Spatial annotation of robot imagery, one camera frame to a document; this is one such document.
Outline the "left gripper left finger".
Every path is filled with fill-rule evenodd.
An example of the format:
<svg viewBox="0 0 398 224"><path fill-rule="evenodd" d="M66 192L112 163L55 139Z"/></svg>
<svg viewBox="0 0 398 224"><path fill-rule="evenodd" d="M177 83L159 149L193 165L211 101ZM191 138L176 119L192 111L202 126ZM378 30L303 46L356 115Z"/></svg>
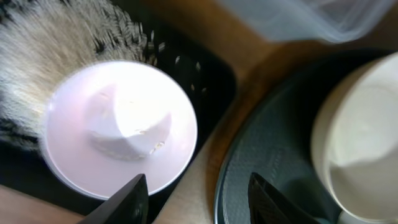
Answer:
<svg viewBox="0 0 398 224"><path fill-rule="evenodd" d="M78 224L146 224L148 211L146 176L138 174Z"/></svg>

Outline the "pile of rice grains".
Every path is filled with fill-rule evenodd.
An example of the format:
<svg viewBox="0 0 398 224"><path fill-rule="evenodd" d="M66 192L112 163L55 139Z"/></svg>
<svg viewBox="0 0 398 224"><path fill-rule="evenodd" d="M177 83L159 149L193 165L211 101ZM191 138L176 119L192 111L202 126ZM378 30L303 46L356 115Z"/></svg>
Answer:
<svg viewBox="0 0 398 224"><path fill-rule="evenodd" d="M1 2L1 141L38 151L40 119L73 72L108 60L158 67L165 47L108 0Z"/></svg>

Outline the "pink bowl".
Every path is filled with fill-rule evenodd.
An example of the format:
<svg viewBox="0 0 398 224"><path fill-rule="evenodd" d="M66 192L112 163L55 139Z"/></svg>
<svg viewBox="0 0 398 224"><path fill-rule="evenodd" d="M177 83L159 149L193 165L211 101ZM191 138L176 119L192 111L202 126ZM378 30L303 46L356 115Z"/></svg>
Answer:
<svg viewBox="0 0 398 224"><path fill-rule="evenodd" d="M139 174L150 194L190 162L197 117L182 87L140 62L101 62L63 81L42 118L40 151L74 191L106 200Z"/></svg>

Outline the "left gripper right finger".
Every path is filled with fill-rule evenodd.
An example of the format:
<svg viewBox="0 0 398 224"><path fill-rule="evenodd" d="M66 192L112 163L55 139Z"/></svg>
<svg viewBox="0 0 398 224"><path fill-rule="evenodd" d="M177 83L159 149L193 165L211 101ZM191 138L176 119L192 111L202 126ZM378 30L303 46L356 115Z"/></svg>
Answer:
<svg viewBox="0 0 398 224"><path fill-rule="evenodd" d="M251 224L319 224L256 172L249 179L248 204Z"/></svg>

